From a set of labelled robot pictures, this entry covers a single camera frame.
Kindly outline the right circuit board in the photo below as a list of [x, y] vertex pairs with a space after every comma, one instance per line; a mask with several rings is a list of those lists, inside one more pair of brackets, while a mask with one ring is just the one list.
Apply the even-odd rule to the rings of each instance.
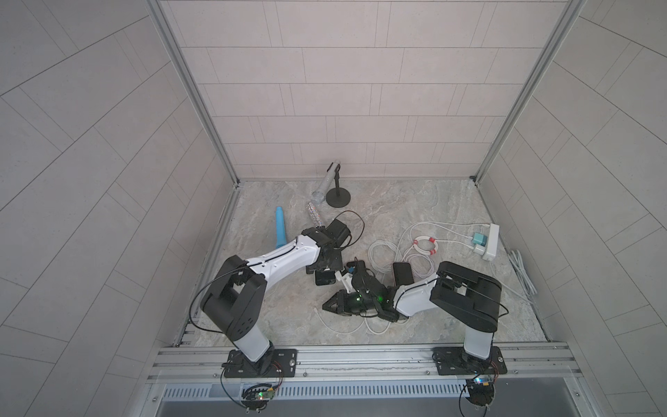
[[478, 375], [467, 380], [467, 401], [478, 407], [488, 407], [495, 397], [494, 378], [490, 375]]

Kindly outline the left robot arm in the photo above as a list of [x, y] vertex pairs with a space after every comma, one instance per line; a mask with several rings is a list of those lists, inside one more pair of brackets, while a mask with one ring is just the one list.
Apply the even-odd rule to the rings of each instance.
[[293, 241], [265, 255], [234, 255], [206, 288], [200, 309], [245, 358], [259, 368], [272, 361], [274, 345], [258, 326], [266, 292], [300, 269], [309, 274], [342, 269], [341, 252], [350, 233], [305, 229]]

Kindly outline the black phone pink case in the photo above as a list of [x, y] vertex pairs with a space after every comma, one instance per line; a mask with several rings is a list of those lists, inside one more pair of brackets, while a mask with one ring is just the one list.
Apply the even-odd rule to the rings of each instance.
[[352, 276], [364, 276], [367, 273], [366, 264], [360, 260], [348, 262], [346, 266], [347, 272]]
[[414, 284], [413, 270], [409, 262], [394, 262], [393, 273], [396, 287]]

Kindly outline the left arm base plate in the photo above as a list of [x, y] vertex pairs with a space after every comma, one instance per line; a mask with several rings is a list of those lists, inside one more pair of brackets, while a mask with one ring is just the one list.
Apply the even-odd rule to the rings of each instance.
[[250, 361], [241, 350], [234, 349], [224, 363], [222, 375], [227, 379], [292, 378], [295, 376], [299, 351], [271, 347], [258, 361]]

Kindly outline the left circuit board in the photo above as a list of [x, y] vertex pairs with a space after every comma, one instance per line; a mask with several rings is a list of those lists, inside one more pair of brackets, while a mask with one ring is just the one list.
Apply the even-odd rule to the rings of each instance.
[[268, 383], [255, 384], [247, 389], [243, 389], [241, 392], [241, 404], [248, 413], [252, 411], [260, 413], [274, 399], [276, 389], [276, 386]]

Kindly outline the circuit board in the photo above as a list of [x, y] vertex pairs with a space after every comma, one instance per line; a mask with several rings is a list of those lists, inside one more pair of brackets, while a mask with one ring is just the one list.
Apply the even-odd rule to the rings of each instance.
[[276, 386], [268, 383], [255, 384], [247, 389], [243, 389], [241, 392], [241, 404], [248, 413], [252, 411], [260, 413], [274, 399], [276, 389]]
[[478, 407], [488, 407], [495, 397], [494, 378], [490, 375], [478, 375], [467, 380], [467, 401]]

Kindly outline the teal charger plug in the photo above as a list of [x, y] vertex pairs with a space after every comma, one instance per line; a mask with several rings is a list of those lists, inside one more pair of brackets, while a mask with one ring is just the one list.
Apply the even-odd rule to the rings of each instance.
[[479, 245], [481, 247], [486, 246], [487, 243], [487, 236], [483, 235], [481, 233], [475, 232], [474, 235], [472, 236], [472, 243], [474, 245]]

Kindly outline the blue cylindrical tube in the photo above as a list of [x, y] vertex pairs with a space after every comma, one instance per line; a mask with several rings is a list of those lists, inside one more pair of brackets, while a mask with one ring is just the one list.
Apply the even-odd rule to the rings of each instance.
[[284, 211], [282, 207], [277, 207], [275, 209], [275, 239], [276, 248], [281, 248], [288, 243]]

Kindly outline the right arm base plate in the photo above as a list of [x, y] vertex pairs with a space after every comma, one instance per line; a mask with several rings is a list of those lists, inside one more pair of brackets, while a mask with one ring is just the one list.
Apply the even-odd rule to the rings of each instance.
[[441, 376], [507, 374], [504, 357], [496, 346], [492, 346], [490, 356], [485, 360], [467, 354], [463, 347], [434, 347], [432, 359]]

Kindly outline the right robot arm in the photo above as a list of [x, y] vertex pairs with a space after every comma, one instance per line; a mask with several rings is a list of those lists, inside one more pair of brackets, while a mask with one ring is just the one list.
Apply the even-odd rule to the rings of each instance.
[[347, 264], [337, 279], [344, 285], [322, 305], [338, 316], [360, 316], [397, 322], [418, 313], [441, 309], [466, 326], [464, 353], [487, 361], [500, 319], [502, 284], [495, 278], [453, 262], [441, 262], [436, 272], [415, 281], [408, 262], [393, 264], [395, 285], [382, 284], [363, 261]]

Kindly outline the glittery clear tube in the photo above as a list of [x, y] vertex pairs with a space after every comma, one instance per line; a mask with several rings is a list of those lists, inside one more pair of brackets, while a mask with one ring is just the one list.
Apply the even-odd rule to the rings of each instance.
[[321, 217], [321, 214], [318, 210], [318, 208], [315, 206], [313, 202], [308, 202], [307, 203], [307, 213], [309, 214], [312, 223], [314, 224], [314, 227], [324, 227], [325, 223]]

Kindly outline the black round base stand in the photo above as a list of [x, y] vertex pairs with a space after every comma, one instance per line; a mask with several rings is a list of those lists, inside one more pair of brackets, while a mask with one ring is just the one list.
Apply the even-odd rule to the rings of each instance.
[[340, 186], [340, 165], [335, 167], [335, 176], [333, 178], [335, 187], [330, 189], [326, 195], [326, 202], [330, 207], [343, 208], [351, 202], [351, 195], [347, 189]]

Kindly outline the aluminium mounting rail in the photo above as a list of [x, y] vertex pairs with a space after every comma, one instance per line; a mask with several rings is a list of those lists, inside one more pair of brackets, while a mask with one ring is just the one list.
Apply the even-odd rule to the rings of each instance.
[[[299, 346], [285, 357], [281, 381], [343, 382], [471, 379], [479, 374], [465, 365], [457, 344]], [[582, 374], [564, 342], [500, 342], [500, 351], [486, 370], [496, 380], [575, 377]], [[229, 365], [228, 347], [160, 349], [146, 372], [150, 383], [233, 382], [238, 364]]]

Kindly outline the white power strip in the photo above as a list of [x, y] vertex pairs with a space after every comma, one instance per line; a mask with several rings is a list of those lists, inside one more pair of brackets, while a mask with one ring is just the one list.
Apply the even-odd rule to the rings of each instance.
[[482, 259], [484, 261], [492, 262], [496, 258], [498, 254], [499, 242], [500, 226], [498, 226], [498, 224], [491, 223], [486, 240], [485, 253], [482, 255]]

